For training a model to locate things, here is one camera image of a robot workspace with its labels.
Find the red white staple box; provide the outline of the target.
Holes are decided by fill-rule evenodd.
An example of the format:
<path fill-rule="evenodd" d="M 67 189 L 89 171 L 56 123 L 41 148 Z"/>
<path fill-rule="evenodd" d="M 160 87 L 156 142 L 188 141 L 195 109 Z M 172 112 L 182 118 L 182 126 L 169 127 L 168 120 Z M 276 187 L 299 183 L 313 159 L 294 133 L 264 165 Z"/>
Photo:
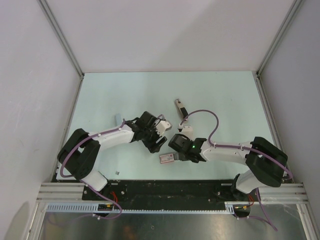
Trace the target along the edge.
<path fill-rule="evenodd" d="M 167 153 L 159 156 L 160 164 L 172 163 L 180 159 L 179 153 Z"/>

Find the beige deli stapler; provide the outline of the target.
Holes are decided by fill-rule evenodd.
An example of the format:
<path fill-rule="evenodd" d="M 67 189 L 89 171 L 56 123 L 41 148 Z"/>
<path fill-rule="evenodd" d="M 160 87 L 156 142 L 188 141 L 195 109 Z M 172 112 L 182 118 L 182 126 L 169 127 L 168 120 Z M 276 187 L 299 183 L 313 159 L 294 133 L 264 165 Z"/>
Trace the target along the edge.
<path fill-rule="evenodd" d="M 178 112 L 181 120 L 183 121 L 183 123 L 187 123 L 188 122 L 187 116 L 189 113 L 188 113 L 187 109 L 185 108 L 184 104 L 182 103 L 182 101 L 179 98 L 176 98 L 174 103 L 175 103 L 177 112 Z"/>

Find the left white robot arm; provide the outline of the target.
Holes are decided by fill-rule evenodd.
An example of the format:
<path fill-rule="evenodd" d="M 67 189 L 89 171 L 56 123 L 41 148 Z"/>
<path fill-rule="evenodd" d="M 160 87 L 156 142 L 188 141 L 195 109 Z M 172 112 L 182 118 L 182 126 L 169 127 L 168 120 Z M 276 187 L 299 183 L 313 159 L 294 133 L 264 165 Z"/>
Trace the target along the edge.
<path fill-rule="evenodd" d="M 171 123 L 163 115 L 158 117 L 145 111 L 132 120 L 123 119 L 117 127 L 101 132 L 87 132 L 76 129 L 57 155 L 61 164 L 59 173 L 63 178 L 73 177 L 93 188 L 93 194 L 100 200 L 110 196 L 111 188 L 107 178 L 95 169 L 98 154 L 122 144 L 141 141 L 150 153 L 158 153 L 167 141 L 165 132 Z"/>

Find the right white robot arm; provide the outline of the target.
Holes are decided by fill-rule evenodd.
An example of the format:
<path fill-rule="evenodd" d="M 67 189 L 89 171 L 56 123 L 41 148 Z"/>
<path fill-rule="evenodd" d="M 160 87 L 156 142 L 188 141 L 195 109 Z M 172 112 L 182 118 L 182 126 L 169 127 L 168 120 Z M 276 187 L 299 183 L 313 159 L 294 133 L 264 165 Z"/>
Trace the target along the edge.
<path fill-rule="evenodd" d="M 279 188 L 284 178 L 288 156 L 263 137 L 253 141 L 232 144 L 210 142 L 206 138 L 190 139 L 184 134 L 175 134 L 168 146 L 176 151 L 181 161 L 193 163 L 219 160 L 248 167 L 244 173 L 235 176 L 229 189 L 237 201 L 243 201 L 248 194 L 260 187 Z"/>

